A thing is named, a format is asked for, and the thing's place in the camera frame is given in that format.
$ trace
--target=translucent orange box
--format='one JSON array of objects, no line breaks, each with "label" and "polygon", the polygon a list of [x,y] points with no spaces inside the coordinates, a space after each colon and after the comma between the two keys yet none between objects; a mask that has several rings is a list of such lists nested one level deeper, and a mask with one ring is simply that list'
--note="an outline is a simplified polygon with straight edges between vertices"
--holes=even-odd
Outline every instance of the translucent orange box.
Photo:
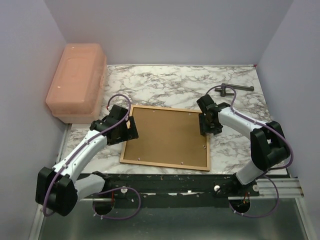
[{"label": "translucent orange box", "polygon": [[90,124],[97,120],[106,63],[99,44],[67,44],[45,100],[52,115],[66,124]]}]

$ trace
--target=brown board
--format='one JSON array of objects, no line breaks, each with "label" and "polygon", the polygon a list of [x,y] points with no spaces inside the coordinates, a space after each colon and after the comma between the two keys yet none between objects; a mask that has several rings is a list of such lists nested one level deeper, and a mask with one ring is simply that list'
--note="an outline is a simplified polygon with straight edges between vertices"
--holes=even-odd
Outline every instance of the brown board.
[{"label": "brown board", "polygon": [[138,139],[123,145],[120,163],[210,171],[210,138],[197,110],[131,106]]}]

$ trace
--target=gray wall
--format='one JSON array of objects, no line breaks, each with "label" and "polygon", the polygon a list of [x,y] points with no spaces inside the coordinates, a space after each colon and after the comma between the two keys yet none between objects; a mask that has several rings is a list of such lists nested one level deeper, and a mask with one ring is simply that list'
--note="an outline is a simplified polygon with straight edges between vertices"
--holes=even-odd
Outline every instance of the gray wall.
[{"label": "gray wall", "polygon": [[292,0],[45,0],[68,43],[109,64],[256,64]]},{"label": "gray wall", "polygon": [[0,1],[0,23],[0,239],[19,240],[64,131],[45,99],[66,42],[43,0]]},{"label": "gray wall", "polygon": [[257,73],[271,115],[282,123],[320,237],[320,1],[295,0]]}]

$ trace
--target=screw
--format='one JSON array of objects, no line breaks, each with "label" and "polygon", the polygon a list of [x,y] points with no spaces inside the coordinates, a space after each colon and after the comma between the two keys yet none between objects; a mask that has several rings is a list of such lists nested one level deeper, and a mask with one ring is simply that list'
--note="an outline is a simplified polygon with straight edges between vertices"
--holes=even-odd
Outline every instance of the screw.
[{"label": "screw", "polygon": [[219,186],[219,185],[215,185],[214,188],[213,188],[213,190],[214,190],[215,192],[219,192],[219,191],[220,191],[220,186]]},{"label": "screw", "polygon": [[259,192],[259,186],[257,184],[252,186],[253,191]]}]

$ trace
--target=wire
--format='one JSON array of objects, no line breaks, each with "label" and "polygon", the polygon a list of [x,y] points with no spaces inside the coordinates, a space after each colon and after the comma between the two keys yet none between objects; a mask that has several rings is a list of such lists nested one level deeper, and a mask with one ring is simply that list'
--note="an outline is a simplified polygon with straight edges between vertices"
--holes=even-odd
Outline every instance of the wire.
[{"label": "wire", "polygon": [[239,216],[242,216],[242,217],[250,218],[250,219],[259,219],[259,218],[267,217],[267,216],[273,214],[276,211],[276,209],[277,209],[277,207],[279,206],[279,203],[280,203],[278,188],[277,188],[275,182],[272,181],[269,177],[267,177],[267,176],[263,176],[263,177],[268,179],[274,186],[274,189],[275,189],[275,192],[276,192],[276,203],[275,203],[274,207],[268,213],[265,213],[265,214],[262,214],[262,215],[250,215],[250,214],[244,214],[244,213],[240,213],[240,212],[236,211],[232,207],[231,203],[229,203],[229,207],[232,209],[233,213],[235,213],[235,214],[237,214]]},{"label": "wire", "polygon": [[127,102],[128,102],[128,111],[127,111],[127,113],[126,113],[125,116],[124,116],[120,121],[118,121],[116,124],[114,124],[114,125],[112,125],[111,127],[108,127],[107,129],[105,129],[105,130],[97,133],[96,135],[94,135],[93,137],[91,137],[90,139],[88,139],[87,142],[85,142],[84,144],[82,144],[82,145],[71,155],[71,157],[68,159],[68,161],[65,163],[65,165],[64,165],[63,167],[61,167],[61,169],[55,174],[55,176],[53,177],[53,179],[52,179],[52,181],[51,181],[51,183],[50,183],[50,185],[49,185],[49,187],[48,187],[48,189],[47,189],[47,191],[46,191],[46,193],[45,193],[45,197],[44,197],[44,201],[43,201],[42,212],[43,212],[43,215],[44,215],[45,217],[50,217],[50,216],[52,216],[52,215],[55,213],[54,211],[52,211],[51,213],[47,213],[47,204],[48,204],[48,199],[49,199],[50,192],[51,192],[51,190],[52,190],[52,188],[53,188],[53,186],[54,186],[57,178],[60,176],[60,174],[63,172],[63,170],[68,168],[68,165],[70,164],[70,162],[75,158],[75,156],[76,156],[79,152],[81,152],[81,150],[82,150],[85,146],[87,146],[90,142],[92,142],[95,138],[99,137],[100,135],[105,134],[106,132],[114,129],[116,126],[118,126],[118,125],[121,124],[123,121],[125,121],[126,118],[129,116],[129,113],[130,113],[130,110],[131,110],[131,102],[130,102],[130,99],[129,99],[127,96],[123,95],[123,94],[115,94],[115,95],[113,95],[112,97],[110,97],[107,106],[110,105],[110,102],[111,102],[111,100],[112,100],[113,98],[118,97],[118,96],[119,96],[119,97],[123,97],[123,98],[125,98],[125,99],[127,100]]},{"label": "wire", "polygon": [[117,190],[121,190],[121,189],[131,190],[131,191],[135,192],[136,195],[138,196],[138,200],[139,200],[138,207],[136,208],[136,210],[135,210],[135,212],[133,214],[131,214],[129,216],[124,216],[124,217],[113,217],[113,216],[99,215],[99,214],[96,213],[95,205],[93,205],[92,206],[92,209],[94,211],[94,215],[93,216],[98,215],[99,217],[101,217],[101,219],[103,218],[103,219],[111,219],[111,220],[127,220],[127,219],[130,219],[130,218],[134,217],[139,212],[139,210],[141,208],[141,197],[140,197],[140,194],[134,188],[128,187],[128,186],[117,187],[117,188],[110,189],[108,191],[99,192],[98,195],[107,194],[107,193],[110,193],[110,192],[113,192],[113,191],[117,191]]},{"label": "wire", "polygon": [[[220,87],[222,87],[222,86],[221,86],[221,85],[218,85],[218,86],[214,86],[214,87],[210,88],[210,89],[206,92],[206,95],[207,95],[212,89],[220,88]],[[279,138],[286,144],[286,146],[288,147],[289,152],[290,152],[290,160],[289,160],[289,162],[288,162],[286,165],[284,165],[284,166],[272,167],[272,168],[269,169],[269,171],[271,171],[271,170],[279,170],[279,169],[286,169],[287,167],[289,167],[289,166],[293,163],[293,161],[294,161],[294,151],[293,151],[290,143],[289,143],[280,133],[278,133],[276,130],[274,130],[273,128],[269,127],[268,125],[266,125],[266,124],[264,124],[264,123],[261,123],[261,122],[259,122],[259,121],[255,121],[255,120],[253,120],[253,119],[251,119],[251,118],[249,118],[249,117],[241,114],[240,112],[236,111],[236,110],[234,109],[234,103],[235,103],[235,100],[236,100],[236,97],[237,97],[237,92],[236,92],[236,90],[235,90],[233,87],[231,87],[231,86],[226,86],[226,85],[225,85],[224,87],[226,87],[226,88],[228,88],[228,89],[231,89],[231,90],[234,92],[234,96],[233,96],[233,99],[232,99],[231,104],[230,104],[231,111],[232,111],[234,114],[238,115],[239,117],[241,117],[241,118],[243,118],[243,119],[245,119],[245,120],[247,120],[247,121],[249,121],[249,122],[251,122],[251,123],[257,124],[257,125],[259,125],[259,126],[261,126],[261,127],[265,127],[265,128],[268,129],[269,131],[273,132],[277,137],[279,137]]]}]

